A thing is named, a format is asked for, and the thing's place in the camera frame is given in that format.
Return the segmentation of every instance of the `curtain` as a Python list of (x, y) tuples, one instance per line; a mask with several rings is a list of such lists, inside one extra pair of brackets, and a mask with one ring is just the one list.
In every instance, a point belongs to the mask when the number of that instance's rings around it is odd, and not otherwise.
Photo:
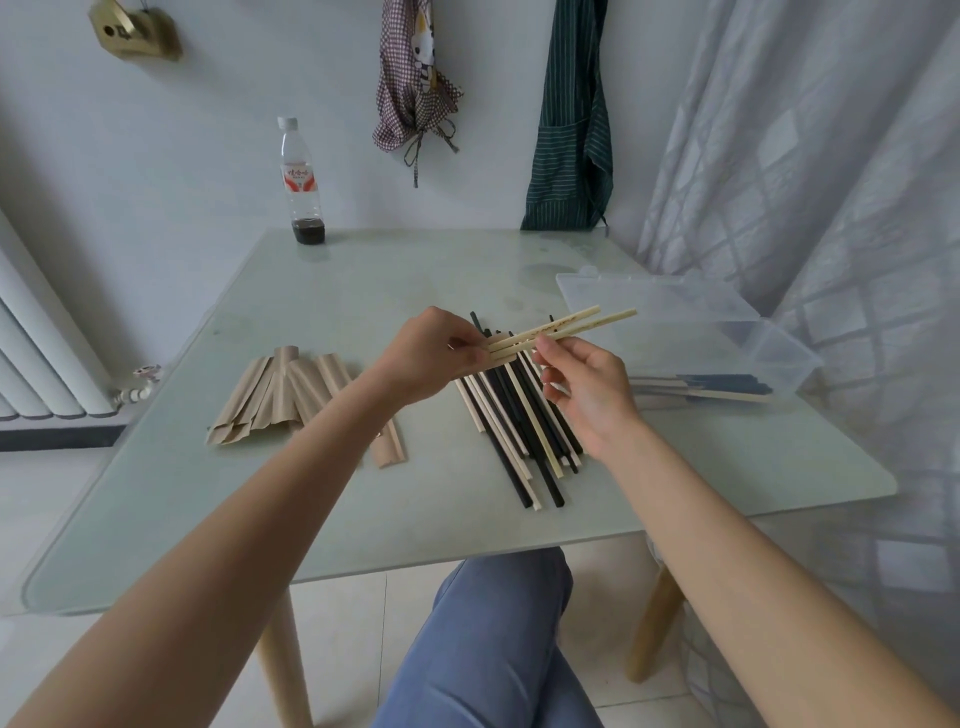
[[(632, 253), (825, 359), (806, 395), (900, 493), (758, 524), (960, 709), (960, 4), (710, 0)], [(691, 613), (684, 669), (762, 725)]]

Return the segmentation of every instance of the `brass wall hook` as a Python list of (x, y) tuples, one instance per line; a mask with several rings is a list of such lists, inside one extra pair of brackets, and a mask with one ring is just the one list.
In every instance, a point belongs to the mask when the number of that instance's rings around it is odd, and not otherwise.
[(183, 55), (173, 18), (159, 8), (126, 11), (117, 0), (100, 0), (88, 15), (100, 45), (119, 59), (178, 61)]

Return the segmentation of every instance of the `pile of chopsticks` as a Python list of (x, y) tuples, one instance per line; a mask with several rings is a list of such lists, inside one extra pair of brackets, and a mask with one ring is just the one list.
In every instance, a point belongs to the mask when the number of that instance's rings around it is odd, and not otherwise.
[(600, 307), (594, 306), (557, 321), (551, 317), (548, 324), (516, 336), (493, 336), (480, 326), (476, 313), (470, 312), (476, 327), (492, 339), (488, 350), (500, 366), (458, 380), (457, 388), (477, 430), (490, 437), (524, 508), (542, 508), (526, 458), (533, 459), (554, 505), (562, 508), (564, 497), (557, 480), (564, 477), (564, 468), (577, 473), (582, 465), (579, 456), (584, 453), (561, 411), (543, 395), (540, 367), (530, 351), (541, 333), (565, 338), (633, 316), (636, 309), (571, 325), (599, 312)]

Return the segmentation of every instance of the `left hand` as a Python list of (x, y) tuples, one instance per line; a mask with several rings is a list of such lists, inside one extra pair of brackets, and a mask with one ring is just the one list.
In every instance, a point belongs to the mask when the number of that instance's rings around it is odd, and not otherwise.
[(453, 379), (493, 366), (486, 343), (466, 319), (430, 306), (400, 328), (371, 372), (389, 383), (403, 405), (412, 404), (433, 397)]

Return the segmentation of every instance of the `hanging cloth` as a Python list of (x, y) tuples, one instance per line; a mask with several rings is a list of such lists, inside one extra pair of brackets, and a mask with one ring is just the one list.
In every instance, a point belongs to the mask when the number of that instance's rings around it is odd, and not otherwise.
[(376, 90), (380, 123), (373, 142), (392, 152), (410, 141), (404, 160), (414, 168), (414, 187), (420, 182), (420, 145), (427, 132), (459, 151), (451, 140), (456, 127), (447, 116), (456, 113), (464, 92), (437, 70), (433, 45), (431, 0), (384, 0)]
[(521, 230), (589, 230), (607, 209), (613, 153), (600, 83), (606, 15), (607, 0), (557, 0)]

